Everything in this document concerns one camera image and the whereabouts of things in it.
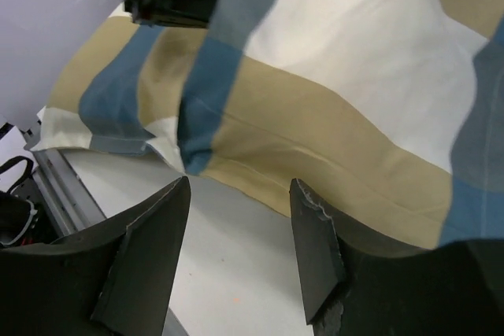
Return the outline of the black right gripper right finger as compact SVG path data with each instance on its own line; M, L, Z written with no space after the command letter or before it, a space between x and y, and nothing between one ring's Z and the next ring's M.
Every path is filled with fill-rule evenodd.
M502 334L501 240L412 246L334 208L300 179L291 182L290 205L314 334Z

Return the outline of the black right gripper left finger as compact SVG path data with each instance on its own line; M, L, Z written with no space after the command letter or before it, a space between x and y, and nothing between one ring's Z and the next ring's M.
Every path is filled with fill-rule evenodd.
M190 202L182 177L55 242L4 249L2 334L161 334Z

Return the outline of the blue beige white checked pillowcase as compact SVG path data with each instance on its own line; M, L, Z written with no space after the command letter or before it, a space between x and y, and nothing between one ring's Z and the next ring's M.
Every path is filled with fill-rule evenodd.
M207 28L109 17L37 150L156 153L288 215L301 179L392 238L503 236L503 0L218 0Z

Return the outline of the aluminium table frame rail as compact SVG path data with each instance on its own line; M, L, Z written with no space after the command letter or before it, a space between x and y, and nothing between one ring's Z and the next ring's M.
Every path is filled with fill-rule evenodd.
M59 235L82 231L106 219L63 153L44 150L35 151L32 155L39 165L33 179Z

